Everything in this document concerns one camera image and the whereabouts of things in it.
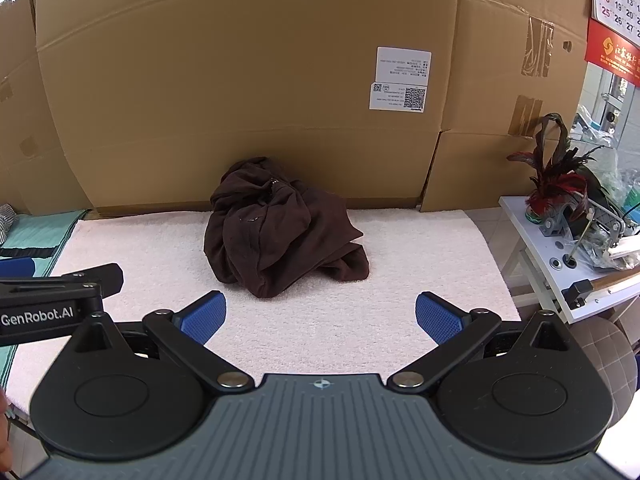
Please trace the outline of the person's hand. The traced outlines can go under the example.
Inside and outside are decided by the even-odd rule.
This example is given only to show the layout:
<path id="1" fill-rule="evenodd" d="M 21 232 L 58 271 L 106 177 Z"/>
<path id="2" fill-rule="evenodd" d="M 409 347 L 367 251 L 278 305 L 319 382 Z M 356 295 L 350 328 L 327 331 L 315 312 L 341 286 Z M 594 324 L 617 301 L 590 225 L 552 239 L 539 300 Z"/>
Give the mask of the person's hand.
<path id="1" fill-rule="evenodd" d="M 6 394 L 0 389 L 0 471 L 2 474 L 12 469 L 13 455 L 9 442 L 9 423 L 6 419 L 8 409 Z"/>

